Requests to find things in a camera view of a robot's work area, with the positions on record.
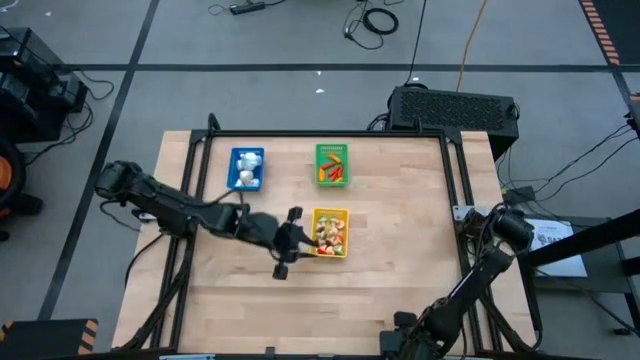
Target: yellow container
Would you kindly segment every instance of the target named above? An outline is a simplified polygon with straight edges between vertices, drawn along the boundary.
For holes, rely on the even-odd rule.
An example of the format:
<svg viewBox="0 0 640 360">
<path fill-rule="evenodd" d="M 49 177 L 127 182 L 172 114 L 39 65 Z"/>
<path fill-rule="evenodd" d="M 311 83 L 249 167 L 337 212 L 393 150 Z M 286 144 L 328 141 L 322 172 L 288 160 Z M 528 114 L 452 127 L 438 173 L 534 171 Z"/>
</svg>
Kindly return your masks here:
<svg viewBox="0 0 640 360">
<path fill-rule="evenodd" d="M 311 239 L 320 246 L 313 253 L 321 257 L 346 258 L 349 245 L 349 211 L 313 209 Z"/>
</svg>

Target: wooden tabletop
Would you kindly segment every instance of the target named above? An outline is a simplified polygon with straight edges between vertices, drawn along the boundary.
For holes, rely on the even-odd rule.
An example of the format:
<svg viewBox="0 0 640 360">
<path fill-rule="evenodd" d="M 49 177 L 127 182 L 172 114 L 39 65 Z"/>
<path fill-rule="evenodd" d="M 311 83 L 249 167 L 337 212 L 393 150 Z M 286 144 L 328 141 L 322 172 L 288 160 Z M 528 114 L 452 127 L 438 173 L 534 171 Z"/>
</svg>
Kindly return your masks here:
<svg viewBox="0 0 640 360">
<path fill-rule="evenodd" d="M 159 181 L 180 186 L 189 135 L 165 133 L 155 170 Z M 502 197 L 487 136 L 464 133 L 463 140 L 476 205 L 491 207 Z M 315 144 L 332 142 L 349 144 L 352 178 L 346 188 L 319 188 L 314 183 Z M 245 195 L 252 211 L 271 213 L 283 221 L 290 207 L 301 206 L 305 214 L 299 223 L 309 233 L 313 208 L 348 209 L 349 255 L 303 259 L 290 266 L 286 281 L 278 281 L 271 278 L 274 261 L 266 250 L 200 230 L 180 352 L 264 353 L 267 346 L 275 346 L 281 354 L 378 354 L 378 334 L 393 329 L 395 311 L 419 314 L 459 281 L 437 139 L 218 137 L 213 141 L 205 200 L 227 190 L 231 148 L 242 146 L 261 146 L 267 154 L 262 190 Z M 453 148 L 450 153 L 463 204 Z M 191 179 L 191 189 L 196 178 L 197 174 Z M 157 226 L 144 225 L 137 250 L 155 236 Z M 168 240 L 157 244 L 131 271 L 114 346 L 126 342 L 157 303 L 167 249 Z M 497 307 L 523 340 L 533 344 L 517 264 L 492 288 Z M 490 348 L 481 308 L 483 342 Z M 169 310 L 164 344 L 172 315 Z M 462 353 L 461 339 L 451 353 Z"/>
</svg>

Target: green container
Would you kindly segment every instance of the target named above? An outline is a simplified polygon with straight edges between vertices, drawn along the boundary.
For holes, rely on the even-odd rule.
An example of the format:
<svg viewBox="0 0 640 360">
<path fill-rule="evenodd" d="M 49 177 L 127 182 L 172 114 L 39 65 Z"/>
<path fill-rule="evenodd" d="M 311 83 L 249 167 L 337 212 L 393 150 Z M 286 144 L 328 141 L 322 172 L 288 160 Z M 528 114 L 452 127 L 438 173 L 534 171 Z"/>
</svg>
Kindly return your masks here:
<svg viewBox="0 0 640 360">
<path fill-rule="evenodd" d="M 329 155 L 335 155 L 340 159 L 340 163 L 344 166 L 342 170 L 342 181 L 332 182 L 329 178 L 329 173 L 335 169 L 335 166 L 325 170 L 325 180 L 320 181 L 319 171 L 322 166 L 333 162 L 329 158 Z M 351 174 L 349 172 L 349 151 L 347 144 L 316 144 L 316 171 L 315 171 L 316 184 L 320 186 L 347 186 L 351 181 Z"/>
</svg>

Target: gray floor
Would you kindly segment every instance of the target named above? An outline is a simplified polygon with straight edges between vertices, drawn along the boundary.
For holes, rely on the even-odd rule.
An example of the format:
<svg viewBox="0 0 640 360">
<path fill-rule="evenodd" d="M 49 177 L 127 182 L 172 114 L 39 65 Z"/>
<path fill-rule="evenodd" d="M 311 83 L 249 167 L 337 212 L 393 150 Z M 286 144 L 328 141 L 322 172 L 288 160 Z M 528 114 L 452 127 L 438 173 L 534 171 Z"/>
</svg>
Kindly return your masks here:
<svg viewBox="0 0 640 360">
<path fill-rule="evenodd" d="M 234 1 L 227 0 L 225 5 Z M 0 13 L 4 26 L 31 26 L 69 63 L 128 63 L 149 0 L 21 1 Z M 392 8 L 398 33 L 367 52 L 342 38 L 352 1 L 289 0 L 266 11 L 212 17 L 213 1 L 161 0 L 141 56 L 145 64 L 301 64 L 410 62 L 421 2 Z M 480 0 L 430 0 L 417 61 L 457 64 Z M 363 41 L 375 37 L 358 33 Z M 575 0 L 491 0 L 471 47 L 469 64 L 602 65 L 604 58 Z M 119 87 L 120 72 L 91 72 Z M 119 118 L 107 160 L 127 159 L 152 171 L 162 133 L 204 127 L 215 112 L 224 129 L 364 129 L 385 110 L 396 71 L 137 72 Z M 453 90 L 456 72 L 418 72 L 431 88 Z M 625 74 L 633 91 L 640 76 Z M 91 85 L 96 93 L 106 89 Z M 464 75 L 463 91 L 513 96 L 520 104 L 520 139 L 513 146 L 514 179 L 549 176 L 622 125 L 625 104 L 606 73 L 480 73 Z M 38 315 L 117 91 L 91 102 L 92 128 L 72 145 L 29 168 L 27 191 L 43 197 L 44 212 L 9 222 L 12 241 L 0 244 L 0 323 Z M 584 160 L 566 176 L 595 166 L 627 134 Z M 601 170 L 546 202 L 559 214 L 616 216 L 640 203 L 637 144 Z M 501 177 L 506 179 L 506 162 Z M 122 217 L 126 212 L 118 212 Z M 123 277 L 136 234 L 113 224 L 91 203 L 53 317 L 96 317 L 99 350 L 107 350 L 123 294 Z M 625 243 L 628 255 L 640 246 Z M 621 296 L 601 296 L 621 316 Z M 614 358 L 638 353 L 637 339 L 614 337 L 614 324 L 588 299 L 540 293 L 545 325 L 542 349 L 552 354 Z"/>
</svg>

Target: blue container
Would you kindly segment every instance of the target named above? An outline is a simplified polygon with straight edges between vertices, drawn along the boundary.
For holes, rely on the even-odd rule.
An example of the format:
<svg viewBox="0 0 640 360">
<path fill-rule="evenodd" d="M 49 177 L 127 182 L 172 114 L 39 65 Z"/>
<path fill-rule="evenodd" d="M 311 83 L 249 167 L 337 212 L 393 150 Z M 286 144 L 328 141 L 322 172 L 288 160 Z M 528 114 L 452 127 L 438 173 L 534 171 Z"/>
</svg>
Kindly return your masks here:
<svg viewBox="0 0 640 360">
<path fill-rule="evenodd" d="M 253 169 L 253 178 L 260 180 L 260 185 L 235 186 L 238 178 L 240 177 L 240 170 L 238 170 L 236 163 L 238 162 L 238 160 L 240 160 L 240 154 L 249 152 L 255 153 L 256 155 L 260 155 L 260 157 L 262 157 L 262 164 L 260 166 L 256 166 L 256 168 Z M 227 175 L 227 187 L 229 189 L 238 191 L 260 191 L 264 180 L 264 161 L 264 148 L 232 148 L 231 161 L 229 162 L 229 175 Z"/>
</svg>

